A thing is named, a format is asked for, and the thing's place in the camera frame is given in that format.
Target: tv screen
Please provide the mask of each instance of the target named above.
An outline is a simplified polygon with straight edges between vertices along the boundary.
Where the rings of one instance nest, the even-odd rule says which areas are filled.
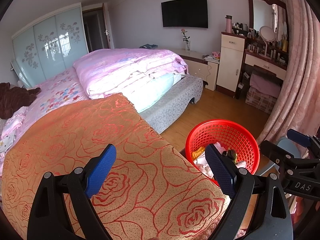
[[[161,8],[163,27],[208,28],[207,0],[173,0]]]

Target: storage box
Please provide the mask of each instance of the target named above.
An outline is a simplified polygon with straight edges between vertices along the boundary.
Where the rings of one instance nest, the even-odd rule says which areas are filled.
[[[248,105],[254,106],[255,108],[258,108],[267,114],[271,114],[276,101],[277,98],[263,94],[253,87],[249,88],[249,91],[245,98],[245,102]]]

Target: cream cabinet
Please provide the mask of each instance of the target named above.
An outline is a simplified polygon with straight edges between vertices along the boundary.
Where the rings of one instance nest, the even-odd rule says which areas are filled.
[[[244,52],[244,38],[221,37],[221,55],[217,85],[236,92]]]
[[[203,64],[187,59],[185,59],[184,61],[188,64],[190,75],[206,81],[208,83],[208,85],[206,86],[207,89],[210,89],[212,91],[216,89],[219,64],[213,62]]]

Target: light blue pillow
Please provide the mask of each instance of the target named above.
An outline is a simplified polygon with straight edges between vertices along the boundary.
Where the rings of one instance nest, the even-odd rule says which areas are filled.
[[[153,106],[173,86],[174,74],[165,74],[149,81],[130,95],[125,95],[134,104],[138,113]]]

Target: wooden floor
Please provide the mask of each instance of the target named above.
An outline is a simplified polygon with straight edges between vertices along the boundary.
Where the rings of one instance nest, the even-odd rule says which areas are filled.
[[[245,127],[255,138],[263,130],[269,115],[249,106],[245,98],[234,99],[217,91],[204,89],[196,104],[188,104],[184,113],[161,135],[178,151],[185,147],[190,131],[199,123],[209,119],[227,119]],[[268,158],[260,156],[259,168],[268,163]],[[248,227],[257,196],[253,195],[241,228]]]

